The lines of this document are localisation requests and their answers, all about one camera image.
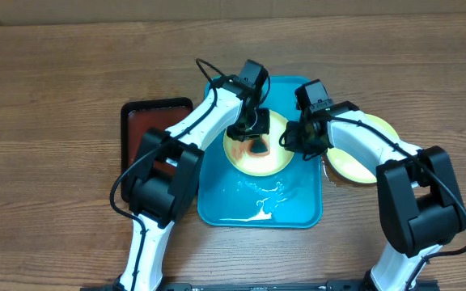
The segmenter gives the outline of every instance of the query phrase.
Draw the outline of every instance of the table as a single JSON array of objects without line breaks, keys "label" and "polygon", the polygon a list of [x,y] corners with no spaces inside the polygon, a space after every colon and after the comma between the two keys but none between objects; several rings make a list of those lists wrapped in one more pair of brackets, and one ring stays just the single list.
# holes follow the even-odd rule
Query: table
[{"label": "table", "polygon": [[[272,75],[320,78],[335,101],[384,118],[404,140],[442,146],[466,204],[466,14],[0,27],[0,290],[78,290],[123,272],[132,223],[108,203],[120,108],[172,96],[198,104],[194,57],[228,74],[252,58]],[[324,214],[309,230],[212,227],[194,202],[172,232],[166,278],[361,278],[385,244],[376,189],[328,172]],[[465,243],[460,234],[447,249]],[[422,278],[466,289],[466,254],[434,259]]]}]

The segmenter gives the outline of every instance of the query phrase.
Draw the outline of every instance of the blue plastic tray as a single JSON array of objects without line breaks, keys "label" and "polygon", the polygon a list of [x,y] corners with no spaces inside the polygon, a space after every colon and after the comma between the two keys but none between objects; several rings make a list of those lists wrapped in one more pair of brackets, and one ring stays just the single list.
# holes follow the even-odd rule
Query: blue plastic tray
[{"label": "blue plastic tray", "polygon": [[[306,82],[304,77],[271,77],[271,90],[262,107],[287,120],[298,120],[294,90]],[[304,162],[301,154],[295,154],[280,172],[254,177],[231,165],[223,135],[206,149],[202,162],[197,210],[204,221],[212,226],[308,228],[321,219],[319,158]]]}]

